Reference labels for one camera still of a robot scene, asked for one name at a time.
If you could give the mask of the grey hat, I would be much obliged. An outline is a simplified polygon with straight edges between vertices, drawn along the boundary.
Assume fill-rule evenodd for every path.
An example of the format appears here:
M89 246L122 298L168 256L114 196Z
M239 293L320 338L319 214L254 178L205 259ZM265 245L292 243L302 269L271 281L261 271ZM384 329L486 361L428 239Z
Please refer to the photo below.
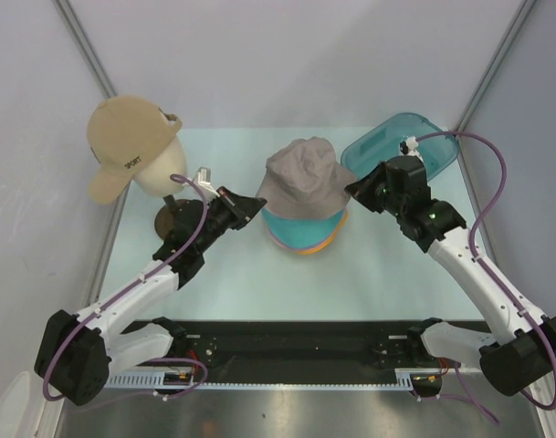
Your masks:
M327 139L296 139L267 159L257 197L276 216L325 220L346 207L350 196L345 188L356 182Z

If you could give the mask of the tan baseball cap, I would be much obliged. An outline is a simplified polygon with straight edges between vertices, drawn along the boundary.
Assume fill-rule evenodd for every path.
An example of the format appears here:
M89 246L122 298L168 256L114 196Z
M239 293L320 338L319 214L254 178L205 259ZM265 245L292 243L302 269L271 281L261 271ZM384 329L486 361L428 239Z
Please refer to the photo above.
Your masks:
M182 126L178 116L142 97L119 95L101 102L87 127L89 146L100 164L89 183L91 199L115 201L133 176L178 138Z

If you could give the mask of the yellow bucket hat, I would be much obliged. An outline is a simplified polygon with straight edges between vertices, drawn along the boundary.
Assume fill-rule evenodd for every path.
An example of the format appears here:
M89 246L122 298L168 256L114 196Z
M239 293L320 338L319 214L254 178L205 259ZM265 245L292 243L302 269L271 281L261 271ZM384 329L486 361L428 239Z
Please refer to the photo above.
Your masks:
M298 221L288 247L301 255L311 255L322 251L333 243L348 219L349 212L342 210L334 216L319 221Z

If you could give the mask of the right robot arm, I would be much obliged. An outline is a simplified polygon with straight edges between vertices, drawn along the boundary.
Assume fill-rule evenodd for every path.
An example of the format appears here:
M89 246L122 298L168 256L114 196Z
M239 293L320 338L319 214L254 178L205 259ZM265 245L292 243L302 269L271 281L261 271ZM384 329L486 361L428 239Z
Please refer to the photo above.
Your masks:
M406 343L413 364L444 358L474 367L505 396L556 370L556 316L527 300L480 253L465 219L450 203L433 198L420 159L380 162L345 191L369 211L393 216L403 235L455 279L488 325L488 332L480 332L440 318L417 324Z

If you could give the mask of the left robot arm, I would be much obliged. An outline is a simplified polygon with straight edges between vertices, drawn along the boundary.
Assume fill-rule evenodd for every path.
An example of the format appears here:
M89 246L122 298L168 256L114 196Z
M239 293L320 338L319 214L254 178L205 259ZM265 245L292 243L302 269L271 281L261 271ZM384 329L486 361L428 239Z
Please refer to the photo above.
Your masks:
M149 361L174 365L187 353L181 333L163 319L128 331L143 311L190 282L205 252L228 230L240 230L266 199L219 187L215 196L183 202L152 261L120 290L75 313L59 310L47 321L34 371L50 402L82 406L115 374Z

